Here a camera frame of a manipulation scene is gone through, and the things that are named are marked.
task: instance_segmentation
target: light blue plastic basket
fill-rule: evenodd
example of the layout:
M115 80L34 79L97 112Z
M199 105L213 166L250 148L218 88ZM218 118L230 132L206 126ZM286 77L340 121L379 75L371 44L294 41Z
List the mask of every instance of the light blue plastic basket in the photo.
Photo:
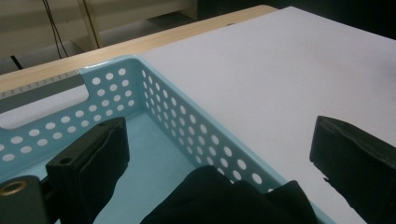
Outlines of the light blue plastic basket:
M131 161L95 223L138 223L196 167L267 192L287 181L154 68L124 56L78 70L87 101L15 130L0 130L0 182L46 175L50 158L95 124L127 118ZM333 223L314 206L322 223Z

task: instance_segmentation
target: perforated basket wall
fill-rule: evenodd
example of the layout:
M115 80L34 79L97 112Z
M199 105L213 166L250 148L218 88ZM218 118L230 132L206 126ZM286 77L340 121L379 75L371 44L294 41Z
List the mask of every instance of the perforated basket wall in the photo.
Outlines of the perforated basket wall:
M245 179L261 191L283 182L142 60L122 57L79 72L90 95L87 101L15 130L0 130L1 181L58 153L101 121L147 112L197 166L214 165L231 180Z

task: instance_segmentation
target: white table surface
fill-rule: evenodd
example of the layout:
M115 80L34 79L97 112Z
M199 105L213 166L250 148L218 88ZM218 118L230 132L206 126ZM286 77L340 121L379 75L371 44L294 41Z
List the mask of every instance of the white table surface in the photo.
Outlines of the white table surface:
M309 161L318 115L396 146L396 41L288 7L142 55L337 223L363 223Z

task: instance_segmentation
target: basket bottom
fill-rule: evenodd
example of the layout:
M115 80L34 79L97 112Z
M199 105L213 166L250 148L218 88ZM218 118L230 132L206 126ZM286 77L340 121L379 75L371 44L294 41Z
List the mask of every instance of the basket bottom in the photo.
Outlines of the basket bottom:
M147 113L126 118L126 125L131 154L129 167L95 224L140 223L196 168ZM10 178L20 175L44 178L45 165L53 156Z

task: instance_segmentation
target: cable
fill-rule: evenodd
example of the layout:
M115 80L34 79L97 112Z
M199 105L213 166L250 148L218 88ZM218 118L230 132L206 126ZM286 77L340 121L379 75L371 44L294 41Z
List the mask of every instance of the cable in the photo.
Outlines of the cable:
M14 62L15 65L17 65L17 67L18 67L19 70L22 70L22 69L23 69L22 66L21 66L21 64L20 64L20 62L18 62L18 59L17 59L14 55L11 56L11 59L12 59L12 62Z
M62 39L61 39L61 36L59 35L59 32L58 32L58 28L56 27L55 21L54 21L53 18L52 18L52 13L51 13L51 11L50 11L50 5L49 5L49 3L48 3L48 0L43 0L43 4L44 4L44 7L46 8L47 15L48 15L48 17L49 17L49 22L50 22L50 24L51 24L53 37L54 37L54 39L55 39L56 49L58 50L58 55L59 55L59 57L62 59L62 55L61 55L61 52L60 52L59 46L58 46L58 39L59 39L59 42L60 42L60 44L61 44L61 46L62 46L62 49L64 50L64 54L66 55L66 57L68 57L69 55L67 54L66 49L64 48L64 44L63 44Z

